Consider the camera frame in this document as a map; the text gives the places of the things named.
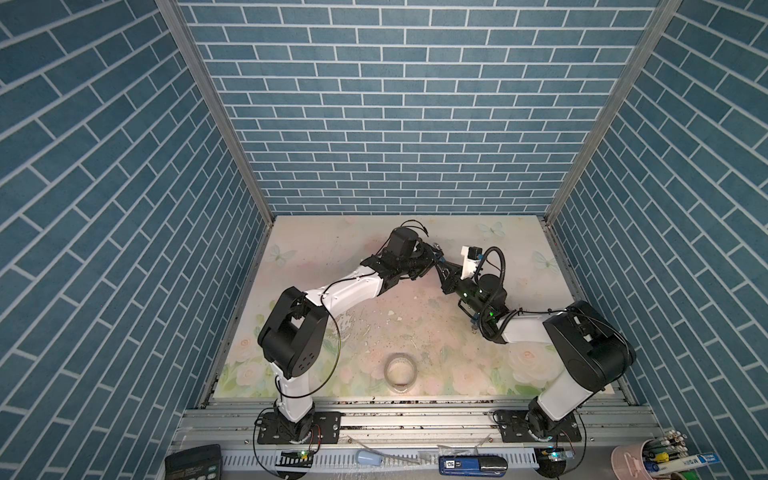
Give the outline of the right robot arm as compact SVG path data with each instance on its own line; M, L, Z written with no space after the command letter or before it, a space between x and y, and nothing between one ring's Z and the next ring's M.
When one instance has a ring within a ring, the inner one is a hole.
M550 345L564 371L530 401L525 416L529 435L549 440L575 419L575 411L604 387L621 378L636 354L626 338L584 301L542 312L507 305L506 258L492 246L463 247L461 263L446 259L429 245L433 266L445 294L458 296L458 307L487 341L516 346Z

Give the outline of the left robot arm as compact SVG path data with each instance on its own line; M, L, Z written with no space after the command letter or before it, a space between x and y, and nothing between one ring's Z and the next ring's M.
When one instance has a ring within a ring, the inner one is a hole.
M409 219L393 229L379 250L346 276L309 291L284 290L259 332L257 341L275 375L277 433L298 443L317 431L308 372L319 358L327 325L340 334L338 317L374 299L404 280L423 277L439 250L423 241L428 230Z

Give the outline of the clear tape roll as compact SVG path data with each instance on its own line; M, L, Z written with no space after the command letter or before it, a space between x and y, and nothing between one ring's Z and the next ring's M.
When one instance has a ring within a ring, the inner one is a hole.
M396 393L410 390L418 375L415 361L405 353L392 354L385 363L383 373L388 387Z

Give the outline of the blue black device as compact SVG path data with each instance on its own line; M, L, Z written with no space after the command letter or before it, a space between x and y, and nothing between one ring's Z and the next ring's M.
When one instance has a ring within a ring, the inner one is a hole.
M508 471L508 462L498 455L440 456L438 470L443 476L499 478Z

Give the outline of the light blue small object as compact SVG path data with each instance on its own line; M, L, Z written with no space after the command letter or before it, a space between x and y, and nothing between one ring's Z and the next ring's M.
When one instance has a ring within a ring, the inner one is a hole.
M383 463L383 457L380 454L370 452L368 450L358 450L356 453L356 462L363 466L381 466Z

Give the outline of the pink pen cup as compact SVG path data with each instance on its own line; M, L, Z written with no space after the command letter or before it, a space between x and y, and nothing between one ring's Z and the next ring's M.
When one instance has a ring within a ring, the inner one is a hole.
M644 444L617 446L611 453L611 468L618 480L652 480L645 468Z

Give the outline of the black calculator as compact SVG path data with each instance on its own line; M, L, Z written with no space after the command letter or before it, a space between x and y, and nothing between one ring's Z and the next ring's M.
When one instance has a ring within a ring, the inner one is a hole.
M221 477L223 456L219 444L182 450L164 460L165 480L214 480Z

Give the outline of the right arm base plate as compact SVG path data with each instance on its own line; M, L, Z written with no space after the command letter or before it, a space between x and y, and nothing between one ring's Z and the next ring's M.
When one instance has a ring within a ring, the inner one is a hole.
M575 443L583 438L574 413L560 420L550 419L543 411L495 410L491 419L499 430L504 443L553 442L570 440Z

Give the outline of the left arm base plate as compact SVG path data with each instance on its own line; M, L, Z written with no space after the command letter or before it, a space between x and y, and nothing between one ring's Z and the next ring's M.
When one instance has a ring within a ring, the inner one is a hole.
M279 411L268 409L256 421L256 442L259 445L337 444L340 425L340 412L311 410L298 422L291 422Z

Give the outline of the aluminium mounting rail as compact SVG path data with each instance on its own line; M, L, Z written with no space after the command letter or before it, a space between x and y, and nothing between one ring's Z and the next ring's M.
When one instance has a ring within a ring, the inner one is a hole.
M491 414L495 410L524 410L522 400L319 400L317 412L340 412L337 444L341 448L365 444L371 447L544 446L539 442L504 443ZM265 401L213 402L204 409L184 412L171 442L174 450L205 444L219 444L225 450L256 447L265 449L289 445L259 445L256 421L270 409ZM650 407L625 401L594 397L575 413L583 438L575 443L554 440L564 446L618 446L639 443L660 434Z

